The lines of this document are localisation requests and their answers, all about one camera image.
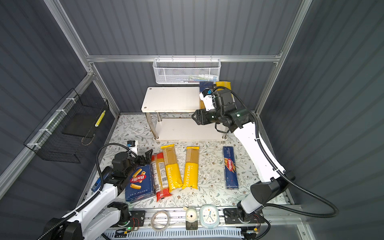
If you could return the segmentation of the yellow spaghetti bag with barcode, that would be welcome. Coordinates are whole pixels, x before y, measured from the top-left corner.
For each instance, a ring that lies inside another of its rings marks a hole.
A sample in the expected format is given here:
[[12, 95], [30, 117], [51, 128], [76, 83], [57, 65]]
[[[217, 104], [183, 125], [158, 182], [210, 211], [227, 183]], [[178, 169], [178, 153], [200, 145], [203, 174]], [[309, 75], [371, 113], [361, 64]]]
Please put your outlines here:
[[226, 89], [229, 89], [229, 90], [232, 89], [231, 83], [227, 82], [227, 81], [216, 82], [216, 88], [217, 88], [217, 91], [223, 90], [222, 88], [226, 88]]

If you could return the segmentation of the dark blue spaghetti bag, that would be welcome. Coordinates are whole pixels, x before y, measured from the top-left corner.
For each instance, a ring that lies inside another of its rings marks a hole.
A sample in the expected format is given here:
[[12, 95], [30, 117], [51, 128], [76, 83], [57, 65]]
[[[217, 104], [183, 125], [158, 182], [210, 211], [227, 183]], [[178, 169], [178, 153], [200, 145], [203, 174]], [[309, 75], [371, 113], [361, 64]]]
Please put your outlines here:
[[[214, 89], [214, 83], [213, 82], [200, 82], [199, 83], [200, 93], [203, 92], [205, 89], [213, 90]], [[205, 104], [202, 100], [201, 94], [199, 94], [199, 98], [200, 98], [200, 109], [205, 109], [206, 107], [205, 107]]]

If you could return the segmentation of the blue Barilla spaghetti box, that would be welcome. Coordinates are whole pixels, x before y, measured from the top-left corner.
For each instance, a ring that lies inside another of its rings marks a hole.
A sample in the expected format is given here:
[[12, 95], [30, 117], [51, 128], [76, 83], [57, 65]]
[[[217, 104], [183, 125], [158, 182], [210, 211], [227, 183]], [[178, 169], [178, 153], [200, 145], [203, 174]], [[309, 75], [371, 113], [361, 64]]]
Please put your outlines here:
[[237, 190], [239, 188], [235, 154], [233, 147], [223, 147], [224, 165], [225, 165], [225, 181], [226, 189]]

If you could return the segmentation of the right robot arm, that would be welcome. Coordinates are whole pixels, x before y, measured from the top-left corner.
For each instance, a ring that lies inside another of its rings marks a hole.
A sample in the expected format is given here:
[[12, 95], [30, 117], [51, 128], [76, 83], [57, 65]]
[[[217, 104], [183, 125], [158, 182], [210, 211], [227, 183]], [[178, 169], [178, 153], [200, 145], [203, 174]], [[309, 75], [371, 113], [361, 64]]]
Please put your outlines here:
[[[259, 182], [251, 185], [250, 194], [237, 205], [237, 216], [240, 221], [247, 222], [250, 216], [259, 213], [265, 207], [321, 219], [334, 218], [338, 215], [339, 209], [332, 202], [294, 182], [294, 174], [287, 172], [268, 149], [259, 132], [256, 114], [246, 107], [237, 94], [225, 87], [210, 87], [200, 92], [200, 99], [204, 102], [205, 108], [196, 110], [192, 115], [193, 120], [198, 125], [225, 126], [243, 145], [259, 174]], [[332, 211], [310, 213], [269, 202], [290, 186], [327, 205]]]

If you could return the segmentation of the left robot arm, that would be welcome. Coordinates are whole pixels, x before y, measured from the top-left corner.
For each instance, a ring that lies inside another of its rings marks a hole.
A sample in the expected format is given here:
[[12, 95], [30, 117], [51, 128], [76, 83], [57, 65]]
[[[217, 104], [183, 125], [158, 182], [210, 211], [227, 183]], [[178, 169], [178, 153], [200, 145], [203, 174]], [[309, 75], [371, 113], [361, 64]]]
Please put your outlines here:
[[40, 240], [95, 240], [113, 225], [130, 220], [127, 204], [116, 202], [130, 183], [130, 175], [137, 167], [151, 163], [153, 150], [139, 156], [129, 147], [119, 144], [124, 150], [112, 160], [112, 172], [103, 176], [100, 165], [100, 187], [90, 198], [62, 218], [52, 218], [44, 227]]

